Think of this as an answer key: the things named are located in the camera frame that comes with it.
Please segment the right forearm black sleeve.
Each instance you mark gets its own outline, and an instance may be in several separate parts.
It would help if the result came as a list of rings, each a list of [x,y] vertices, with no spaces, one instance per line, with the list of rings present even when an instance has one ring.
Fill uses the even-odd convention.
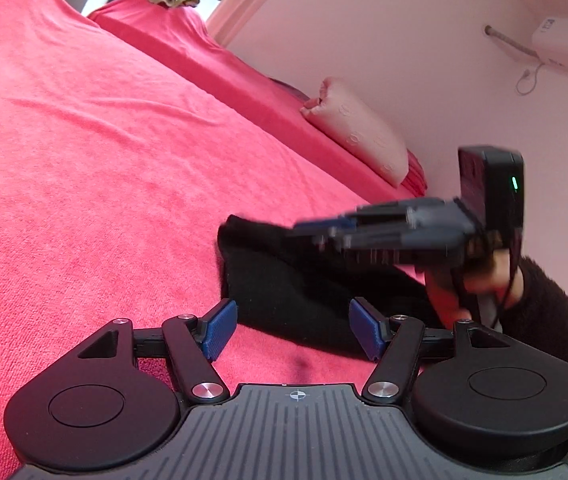
[[[568,362],[568,295],[530,259],[520,260],[521,299],[500,318],[503,332]]]

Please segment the right hand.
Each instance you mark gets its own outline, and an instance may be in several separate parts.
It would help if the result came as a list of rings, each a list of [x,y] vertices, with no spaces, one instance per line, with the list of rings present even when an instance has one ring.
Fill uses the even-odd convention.
[[[470,318],[469,311],[460,304],[450,274],[426,271],[425,287],[430,304],[445,328],[451,330],[455,322]],[[470,295],[491,296],[502,310],[506,310],[522,298],[522,271],[517,266],[515,273],[510,272],[507,250],[494,252],[489,263],[462,276],[462,289]]]

